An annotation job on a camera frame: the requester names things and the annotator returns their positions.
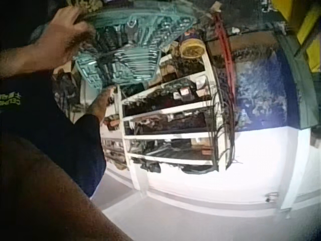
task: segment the hand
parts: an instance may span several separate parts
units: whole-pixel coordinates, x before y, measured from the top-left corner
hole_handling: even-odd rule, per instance
[[[34,44],[35,55],[41,61],[41,69],[59,67],[77,54],[80,45],[95,34],[92,26],[86,22],[75,24],[82,13],[78,7],[59,9]]]

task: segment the yellow wall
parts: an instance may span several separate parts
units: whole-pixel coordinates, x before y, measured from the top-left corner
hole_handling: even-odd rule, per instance
[[[278,9],[287,21],[290,21],[293,7],[293,0],[272,0],[273,6]],[[297,39],[302,44],[309,32],[312,30],[315,22],[321,15],[321,7],[313,6],[303,20],[303,23],[297,32]],[[308,63],[312,72],[320,71],[320,34],[306,50]]]

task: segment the dark shirt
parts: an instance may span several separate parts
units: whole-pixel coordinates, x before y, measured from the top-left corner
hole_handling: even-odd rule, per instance
[[[21,21],[12,25],[17,32],[25,27],[19,24]],[[34,24],[25,28],[32,31],[36,27]],[[1,38],[2,44],[5,48],[24,46],[28,42],[25,34],[22,31],[21,39],[15,43],[10,38],[17,36],[8,34]],[[0,80],[0,134],[10,133],[32,142],[92,196],[106,168],[99,120],[93,115],[84,115],[73,124],[54,100],[50,75],[50,72],[40,72]]]

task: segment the person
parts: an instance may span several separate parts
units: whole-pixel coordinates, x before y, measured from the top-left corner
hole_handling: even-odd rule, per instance
[[[1,52],[0,120],[2,133],[29,140],[91,197],[106,168],[99,124],[111,88],[73,124],[58,108],[51,82],[52,70],[93,34],[86,22],[74,24],[80,14],[77,7],[59,9],[36,43]]]
[[[34,44],[1,35],[1,234],[14,240],[130,240],[88,198],[106,168],[99,124],[111,88],[75,124],[52,93],[52,70],[94,33],[80,14],[59,9]]]

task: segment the white shelving unit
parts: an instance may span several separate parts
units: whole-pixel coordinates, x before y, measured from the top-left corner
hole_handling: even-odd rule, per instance
[[[160,62],[165,62],[167,60],[171,59],[170,55],[167,55],[163,58],[161,58]],[[216,92],[216,80],[215,80],[215,74],[213,72],[209,57],[206,54],[202,56],[203,62],[204,62],[204,67],[205,71],[192,74],[190,76],[186,76],[181,79],[188,79],[193,82],[197,82],[198,79],[200,79],[202,76],[205,76],[209,86],[211,93]],[[127,121],[132,121],[136,118],[143,117],[143,116],[149,116],[149,115],[154,115],[154,114],[171,114],[171,113],[176,113],[176,112],[182,112],[186,110],[193,110],[193,109],[199,109],[199,108],[204,108],[204,107],[209,107],[212,103],[211,101],[200,101],[196,103],[191,103],[191,104],[184,104],[180,106],[175,106],[175,107],[170,107],[170,108],[165,108],[161,110],[155,110],[155,111],[150,111],[146,113],[141,113],[137,115],[132,115],[132,116],[123,116],[123,108],[122,106],[126,104],[127,102],[135,102],[136,99],[143,98],[147,96],[148,94],[154,92],[157,89],[164,88],[167,84],[169,83],[164,83],[161,85],[158,85],[156,87],[147,89],[145,91],[142,91],[141,93],[138,93],[136,95],[133,95],[129,98],[121,100],[121,91],[120,87],[118,87],[118,95],[115,100],[115,104],[109,106],[106,111],[106,116],[109,116],[111,114],[119,114],[120,117],[120,125],[119,125],[119,130],[109,132],[107,127],[102,127],[102,137],[107,137],[107,138],[119,138],[122,139],[123,141],[123,146],[124,146],[124,152],[126,156],[126,163],[129,168],[129,170],[115,170],[116,168],[114,167],[114,170],[111,169],[111,171],[114,171],[118,173],[119,175],[122,175],[121,172],[124,172],[123,176],[126,176],[127,178],[130,176],[130,180],[133,183],[133,186],[137,190],[142,190],[142,191],[147,191],[148,190],[148,175],[147,171],[143,170],[140,168],[140,164],[134,164],[133,160],[131,158],[142,158],[146,160],[151,160],[151,161],[157,161],[161,163],[167,163],[167,164],[189,164],[189,165],[212,165],[211,160],[193,160],[193,159],[179,159],[179,158],[168,158],[168,157],[162,157],[158,155],[140,155],[140,154],[135,154],[135,153],[129,153],[129,146],[130,146],[130,141],[132,140],[172,140],[172,139],[193,139],[193,138],[208,138],[209,133],[208,132],[200,132],[200,133],[183,133],[183,134],[165,134],[165,135],[137,135],[137,136],[127,136],[125,134],[125,129],[124,129],[124,122]],[[219,97],[217,95],[217,98],[214,100],[214,102],[218,102]],[[217,123],[222,123],[223,120],[221,117],[217,118]],[[226,140],[225,136],[221,135],[218,139],[218,148],[220,152],[223,152],[226,149]],[[223,156],[221,158],[221,161],[219,163],[219,169],[220,172],[225,171],[225,163],[226,160]]]

